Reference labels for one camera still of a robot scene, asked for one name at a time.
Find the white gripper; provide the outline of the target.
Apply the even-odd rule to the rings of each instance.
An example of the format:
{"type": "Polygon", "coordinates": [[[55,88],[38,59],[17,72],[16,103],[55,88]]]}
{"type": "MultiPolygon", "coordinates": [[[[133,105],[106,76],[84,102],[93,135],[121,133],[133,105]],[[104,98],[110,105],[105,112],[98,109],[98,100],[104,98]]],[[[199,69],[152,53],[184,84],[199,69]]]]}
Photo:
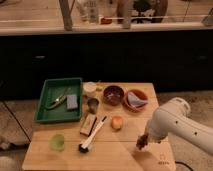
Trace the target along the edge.
{"type": "Polygon", "coordinates": [[[160,143],[161,140],[157,136],[156,132],[151,128],[151,121],[148,120],[145,126],[145,135],[147,136],[148,143],[160,143]]]}

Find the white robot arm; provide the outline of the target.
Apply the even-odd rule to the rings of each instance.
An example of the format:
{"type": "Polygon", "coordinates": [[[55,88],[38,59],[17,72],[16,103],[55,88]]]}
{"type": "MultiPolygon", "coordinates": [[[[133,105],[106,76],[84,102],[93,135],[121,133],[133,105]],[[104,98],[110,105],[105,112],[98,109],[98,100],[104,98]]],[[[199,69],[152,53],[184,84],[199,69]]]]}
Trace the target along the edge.
{"type": "Polygon", "coordinates": [[[159,106],[145,127],[148,141],[158,143],[172,133],[213,156],[213,128],[190,119],[190,113],[189,103],[180,97],[159,106]]]}

